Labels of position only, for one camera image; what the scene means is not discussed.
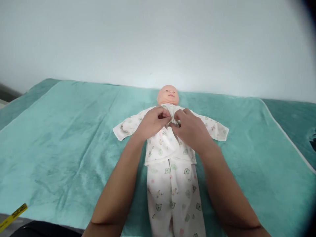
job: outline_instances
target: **yellow measuring tape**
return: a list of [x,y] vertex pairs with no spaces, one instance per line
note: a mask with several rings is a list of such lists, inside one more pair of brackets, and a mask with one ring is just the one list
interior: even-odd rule
[[20,206],[11,216],[8,216],[7,219],[4,220],[0,224],[0,233],[7,228],[19,215],[21,215],[27,209],[26,203]]

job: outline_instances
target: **human hand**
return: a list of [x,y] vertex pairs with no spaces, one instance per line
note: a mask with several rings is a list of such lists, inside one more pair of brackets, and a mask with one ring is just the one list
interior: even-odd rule
[[145,141],[157,134],[170,121],[169,111],[158,105],[146,113],[134,135]]
[[200,156],[209,150],[214,141],[200,118],[189,109],[178,110],[174,114],[174,118],[181,121],[180,127],[176,127],[173,123],[170,124],[175,135]]

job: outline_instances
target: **forearm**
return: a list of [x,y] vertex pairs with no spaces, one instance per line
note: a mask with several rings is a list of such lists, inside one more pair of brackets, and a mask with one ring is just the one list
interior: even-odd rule
[[144,141],[132,135],[97,202],[91,222],[125,222],[135,188],[137,168]]
[[236,228],[260,227],[260,222],[231,173],[220,148],[212,141],[199,154],[213,207],[221,222]]

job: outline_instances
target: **shirt sleeve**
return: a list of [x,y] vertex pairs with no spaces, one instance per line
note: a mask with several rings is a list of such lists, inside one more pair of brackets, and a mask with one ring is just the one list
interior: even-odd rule
[[131,136],[138,128],[145,114],[152,108],[154,107],[145,109],[136,115],[130,116],[127,119],[125,119],[123,122],[115,126],[113,128],[113,132],[115,136],[117,137],[117,139],[119,141],[122,141],[124,138]]
[[226,141],[227,135],[229,132],[228,128],[226,128],[221,123],[219,123],[219,122],[217,122],[209,117],[196,114],[193,111],[192,111],[192,113],[196,117],[199,117],[204,122],[204,125],[207,128],[208,133],[211,135],[211,137],[213,139],[218,140],[218,141]]

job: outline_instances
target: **white trim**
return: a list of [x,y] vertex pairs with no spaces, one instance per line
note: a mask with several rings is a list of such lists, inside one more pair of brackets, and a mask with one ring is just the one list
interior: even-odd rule
[[289,140],[289,142],[292,144],[292,146],[295,148],[295,150],[297,151],[297,153],[301,156],[301,158],[303,159],[303,161],[306,163],[306,165],[308,166],[308,168],[314,173],[316,174],[316,170],[314,170],[314,168],[309,164],[309,162],[306,160],[306,158],[303,156],[303,154],[300,152],[300,150],[296,147],[296,145],[292,142],[292,140],[289,138],[289,136],[286,134],[286,132],[284,132],[283,128],[279,125],[279,123],[275,120],[275,118],[272,116],[268,106],[266,105],[266,103],[260,99],[262,101],[262,103],[264,104],[264,106],[266,107],[267,111],[269,112],[271,118],[273,119],[273,121],[277,124],[277,126],[279,127],[279,129],[284,133],[284,135],[286,136],[286,138]]

